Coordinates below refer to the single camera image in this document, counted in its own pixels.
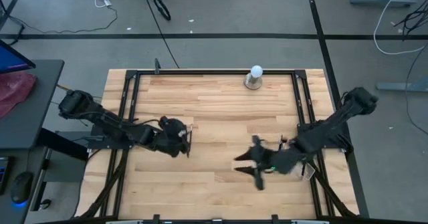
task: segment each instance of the black cable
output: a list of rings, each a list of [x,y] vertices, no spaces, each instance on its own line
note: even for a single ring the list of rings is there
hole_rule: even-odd
[[[425,50],[428,46],[428,42],[425,44],[425,46],[423,47],[423,49],[421,49],[421,51],[419,51],[419,53],[417,54],[416,58],[413,60],[413,63],[410,66],[409,72],[407,73],[407,77],[406,77],[406,83],[405,83],[405,97],[406,97],[406,111],[407,111],[407,116],[409,117],[410,123],[418,128],[420,131],[422,131],[424,134],[428,135],[428,132],[424,129],[422,129],[420,126],[418,126],[412,119],[412,117],[410,116],[409,113],[409,98],[407,96],[407,84],[409,83],[409,77],[410,77],[410,73],[412,72],[413,67],[416,64],[417,59],[419,58],[419,56],[422,54],[423,50]]]
[[[148,8],[150,9],[150,12],[152,13],[152,16],[153,16],[154,22],[156,22],[156,26],[158,27],[158,30],[159,30],[160,36],[162,36],[162,39],[163,39],[163,41],[165,42],[165,45],[166,45],[166,47],[167,47],[167,49],[168,49],[168,51],[169,51],[169,54],[171,55],[172,59],[174,60],[174,64],[177,66],[177,68],[180,68],[179,64],[177,63],[177,61],[176,61],[176,60],[175,60],[175,58],[174,58],[173,53],[171,52],[171,49],[170,49],[170,48],[169,48],[169,46],[168,46],[168,43],[167,43],[167,41],[166,41],[166,39],[165,39],[165,36],[164,36],[164,35],[163,35],[163,33],[162,33],[161,27],[159,27],[159,23],[158,23],[158,21],[157,21],[157,19],[156,19],[156,16],[155,16],[155,15],[154,15],[154,13],[153,13],[153,9],[152,9],[152,6],[150,5],[150,1],[149,1],[149,0],[146,0],[146,1],[147,1],[147,4],[148,4]]]
[[[95,111],[89,111],[89,112],[84,112],[84,113],[80,113],[80,114],[75,114],[75,115],[73,115],[73,116],[70,116],[69,118],[79,118],[79,117],[82,117],[82,116],[85,116],[85,115],[89,115],[89,114],[98,114],[98,115],[103,115],[103,117],[106,117],[107,119],[109,119],[109,120],[111,120],[111,121],[113,121],[113,122],[115,122],[115,123],[117,123],[117,124],[121,124],[121,125],[123,125],[123,126],[140,126],[140,125],[143,125],[143,124],[147,124],[147,123],[149,123],[149,122],[158,122],[158,123],[159,123],[159,120],[155,120],[155,119],[153,119],[153,120],[147,120],[147,121],[144,121],[144,122],[141,122],[141,123],[138,123],[138,124],[134,124],[134,123],[127,123],[127,122],[120,122],[120,121],[115,120],[115,119],[114,119],[113,117],[111,117],[111,116],[108,116],[108,115],[106,115],[106,114],[104,114],[104,113],[95,112]],[[155,127],[153,127],[153,126],[149,126],[149,127],[153,128],[154,130],[156,130],[156,131],[158,131],[158,132],[160,132],[160,131],[161,131],[161,130],[159,130],[158,128],[155,128]]]
[[[112,8],[110,6],[107,7],[107,8],[110,9],[110,10],[112,10],[112,11],[114,11],[115,17],[114,17],[114,19],[106,27],[97,27],[95,29],[80,29],[80,30],[76,30],[76,31],[72,31],[72,30],[62,30],[62,31],[49,30],[49,31],[42,31],[40,29],[37,29],[35,27],[32,27],[32,26],[28,25],[26,22],[20,20],[19,18],[12,17],[11,15],[9,15],[9,17],[12,18],[12,19],[14,19],[14,20],[16,20],[16,21],[18,21],[18,22],[20,22],[20,23],[22,23],[22,24],[24,24],[25,26],[27,26],[27,27],[29,27],[31,29],[34,29],[34,30],[36,30],[36,31],[38,31],[40,33],[43,33],[43,34],[46,34],[46,33],[58,33],[58,34],[61,34],[61,33],[65,33],[65,32],[68,32],[68,33],[92,32],[92,31],[97,31],[97,30],[108,29],[118,19],[118,12],[117,12],[117,10],[115,10],[114,8]]]
[[[83,120],[79,120],[84,126],[86,126],[86,127],[88,127],[88,125],[85,123],[85,122],[83,122]]]
[[[96,153],[98,153],[98,152],[100,152],[100,150],[95,150],[94,151],[94,153],[92,153],[89,157],[88,157],[88,159],[86,160],[86,164],[85,164],[85,170],[86,170],[86,166],[88,165],[88,162],[89,162],[89,160],[96,154]],[[76,213],[78,212],[78,206],[79,206],[79,202],[80,202],[80,193],[82,192],[82,184],[83,184],[83,180],[84,180],[84,178],[85,178],[85,174],[83,174],[83,177],[82,177],[82,180],[80,181],[80,184],[79,184],[79,195],[78,195],[78,202],[77,202],[77,204],[76,204],[76,208],[74,209],[74,212],[73,212],[73,215],[70,217],[70,219],[72,219],[75,215],[76,215]]]
[[[31,149],[29,149],[28,153],[27,153],[27,167],[25,168],[25,171],[28,171],[28,164],[29,164],[29,155],[30,155],[30,153],[31,153]]]
[[[171,21],[171,14],[169,13],[168,7],[162,2],[162,0],[153,0],[153,3],[162,17],[167,21]]]
[[[348,94],[348,92],[346,91],[345,93],[343,93],[342,94],[342,97],[340,97],[340,99],[339,99],[339,101],[336,103],[336,109],[339,109],[339,107],[341,107],[343,104],[342,104],[342,100],[343,100],[343,98],[345,97],[345,95],[347,95]]]
[[[409,25],[409,21],[415,18],[420,17],[419,20],[416,21],[412,26]],[[424,2],[412,13],[406,15],[406,17],[401,20],[399,23],[395,24],[394,27],[403,24],[403,32],[401,35],[403,36],[403,41],[406,40],[407,36],[415,29],[425,25],[428,23],[426,21],[428,19],[428,0],[424,0]]]
[[[80,137],[80,138],[77,138],[77,139],[74,139],[74,140],[70,140],[70,141],[75,142],[75,141],[78,141],[78,140],[84,140],[85,138],[87,138],[87,137],[86,136],[85,137]]]

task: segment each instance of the metal base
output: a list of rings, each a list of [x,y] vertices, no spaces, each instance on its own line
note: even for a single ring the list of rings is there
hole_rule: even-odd
[[[406,83],[377,83],[378,90],[405,91]],[[428,78],[423,78],[418,82],[407,83],[408,92],[428,92]]]
[[[355,5],[378,5],[384,7],[388,1],[385,0],[350,0],[350,4]],[[416,0],[392,0],[388,7],[410,7]]]
[[[249,88],[250,90],[259,89],[262,83],[263,79],[261,77],[253,78],[251,73],[247,74],[243,79],[243,85],[245,85],[245,87]]]
[[[357,5],[375,5],[384,7],[388,4],[389,0],[350,0],[350,4]],[[415,4],[416,0],[391,0],[389,7],[410,7]]]

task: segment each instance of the wooden table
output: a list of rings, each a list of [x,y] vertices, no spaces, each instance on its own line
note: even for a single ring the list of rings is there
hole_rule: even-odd
[[[116,113],[125,72],[109,71],[102,99],[102,105]],[[316,119],[323,119],[333,113],[324,72],[306,73]],[[301,86],[300,93],[304,99]],[[127,103],[124,116],[128,116],[130,101]],[[304,111],[309,122],[305,105]],[[248,90],[240,75],[143,76],[135,118],[140,122],[162,115],[193,125],[190,158],[171,158],[134,147],[128,157],[120,219],[152,219],[154,214],[161,219],[271,219],[272,214],[280,219],[315,218],[309,181],[300,180],[296,173],[264,175],[265,190],[258,191],[251,176],[233,171],[248,164],[233,158],[247,150],[251,135],[258,134],[270,148],[276,148],[281,134],[290,138],[297,134],[291,78],[263,76],[259,90]],[[103,188],[109,158],[110,150],[102,150],[89,161],[77,215]],[[344,155],[324,150],[324,158],[330,185],[358,213]],[[327,214],[320,185],[318,188]]]

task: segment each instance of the pink cloth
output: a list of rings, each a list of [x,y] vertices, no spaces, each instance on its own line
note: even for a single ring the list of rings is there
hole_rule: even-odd
[[[0,74],[0,118],[24,101],[35,83],[35,76],[24,71]]]

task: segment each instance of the light bulb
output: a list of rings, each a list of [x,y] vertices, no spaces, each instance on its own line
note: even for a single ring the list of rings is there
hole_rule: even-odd
[[[251,68],[251,76],[253,76],[253,78],[259,78],[262,74],[263,68],[261,68],[260,66],[253,66]]]

